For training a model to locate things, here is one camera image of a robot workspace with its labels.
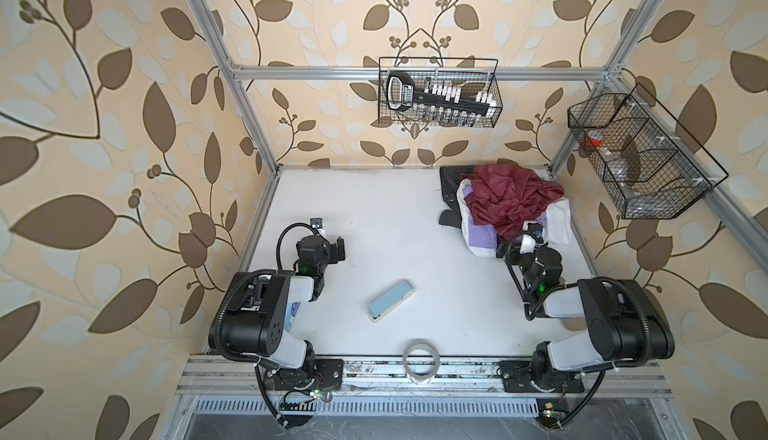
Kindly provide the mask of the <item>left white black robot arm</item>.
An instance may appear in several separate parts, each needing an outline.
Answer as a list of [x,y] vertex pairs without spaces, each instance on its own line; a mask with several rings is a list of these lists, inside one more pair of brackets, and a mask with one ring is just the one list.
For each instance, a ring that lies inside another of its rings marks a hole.
[[313,345],[289,332],[292,308],[319,299],[328,266],[345,260],[343,239],[324,236],[323,220],[293,223],[276,244],[275,269],[237,272],[209,330],[214,353],[254,367],[266,409],[284,429],[305,424],[299,414],[331,400],[343,382],[344,361],[320,359]]

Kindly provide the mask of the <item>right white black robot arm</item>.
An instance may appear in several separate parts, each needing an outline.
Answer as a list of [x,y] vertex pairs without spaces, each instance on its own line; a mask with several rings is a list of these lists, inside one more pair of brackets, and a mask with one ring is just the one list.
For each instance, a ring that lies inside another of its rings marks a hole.
[[569,338],[540,342],[526,362],[501,362],[505,392],[582,393],[584,374],[673,356],[671,329],[636,282],[599,276],[563,283],[562,257],[545,243],[511,241],[503,260],[527,321],[582,320],[586,325]]

